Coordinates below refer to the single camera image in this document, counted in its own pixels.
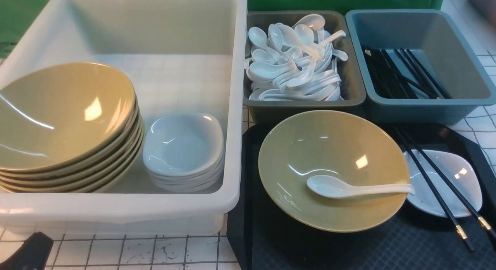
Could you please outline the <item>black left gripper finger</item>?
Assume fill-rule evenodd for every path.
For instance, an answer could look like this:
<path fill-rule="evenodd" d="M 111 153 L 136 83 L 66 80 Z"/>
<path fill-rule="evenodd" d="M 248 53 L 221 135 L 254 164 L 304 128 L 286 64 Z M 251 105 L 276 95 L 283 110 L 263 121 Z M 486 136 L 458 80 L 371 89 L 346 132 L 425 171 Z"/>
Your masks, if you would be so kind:
<path fill-rule="evenodd" d="M 22 246 L 0 264 L 1 270 L 44 270 L 54 240 L 42 232 L 30 235 Z"/>

